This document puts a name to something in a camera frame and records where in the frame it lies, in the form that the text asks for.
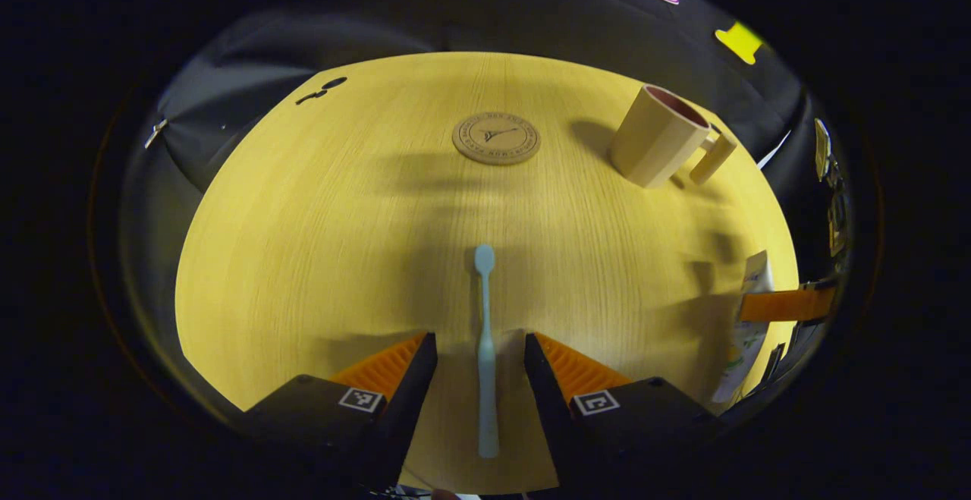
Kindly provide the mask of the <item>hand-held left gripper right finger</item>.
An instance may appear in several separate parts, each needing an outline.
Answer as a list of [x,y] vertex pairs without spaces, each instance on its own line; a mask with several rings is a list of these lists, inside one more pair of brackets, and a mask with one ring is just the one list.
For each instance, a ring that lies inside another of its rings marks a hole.
[[532,332],[523,365],[565,495],[637,495],[670,489],[721,421],[668,380],[628,379]]

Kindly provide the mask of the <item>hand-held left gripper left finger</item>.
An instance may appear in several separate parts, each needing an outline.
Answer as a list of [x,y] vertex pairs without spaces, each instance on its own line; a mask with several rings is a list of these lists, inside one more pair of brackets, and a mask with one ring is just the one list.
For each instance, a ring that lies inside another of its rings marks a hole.
[[329,495],[388,495],[437,362],[435,334],[420,332],[329,379],[295,376],[245,411],[243,428],[311,465]]

